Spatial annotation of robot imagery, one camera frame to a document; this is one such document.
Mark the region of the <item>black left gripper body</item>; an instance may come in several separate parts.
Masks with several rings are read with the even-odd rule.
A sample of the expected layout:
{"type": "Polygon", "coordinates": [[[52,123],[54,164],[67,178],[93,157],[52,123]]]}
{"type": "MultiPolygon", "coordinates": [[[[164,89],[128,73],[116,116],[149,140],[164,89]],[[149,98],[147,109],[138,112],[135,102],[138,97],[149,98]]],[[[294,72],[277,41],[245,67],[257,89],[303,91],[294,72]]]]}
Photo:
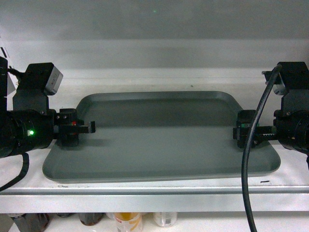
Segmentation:
{"type": "Polygon", "coordinates": [[[73,132],[73,126],[83,126],[84,121],[77,117],[74,108],[60,109],[57,113],[53,111],[54,139],[59,146],[77,146],[79,144],[79,133],[73,132]]]}

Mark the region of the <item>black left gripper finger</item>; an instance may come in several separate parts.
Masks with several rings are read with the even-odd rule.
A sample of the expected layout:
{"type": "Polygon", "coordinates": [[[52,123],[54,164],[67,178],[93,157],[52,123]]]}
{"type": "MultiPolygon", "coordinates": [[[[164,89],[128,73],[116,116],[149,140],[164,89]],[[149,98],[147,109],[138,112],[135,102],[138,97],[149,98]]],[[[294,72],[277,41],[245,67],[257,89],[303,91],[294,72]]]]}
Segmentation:
{"type": "Polygon", "coordinates": [[[76,121],[67,124],[67,125],[59,125],[58,133],[59,134],[81,134],[81,133],[95,133],[96,132],[96,124],[95,121],[89,122],[87,125],[78,124],[76,121]]]}

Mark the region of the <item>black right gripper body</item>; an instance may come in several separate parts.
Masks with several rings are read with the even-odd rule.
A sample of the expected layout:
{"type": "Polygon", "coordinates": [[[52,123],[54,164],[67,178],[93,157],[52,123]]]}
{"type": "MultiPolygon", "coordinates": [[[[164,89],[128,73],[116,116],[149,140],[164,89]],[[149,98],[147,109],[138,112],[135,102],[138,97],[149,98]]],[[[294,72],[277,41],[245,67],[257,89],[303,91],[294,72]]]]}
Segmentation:
{"type": "MultiPolygon", "coordinates": [[[[236,127],[233,128],[233,139],[237,141],[239,148],[245,147],[245,142],[251,128],[251,122],[255,110],[241,110],[238,112],[236,127]]],[[[274,126],[259,126],[257,125],[253,133],[252,148],[258,146],[264,141],[277,140],[277,130],[274,126]]]]}

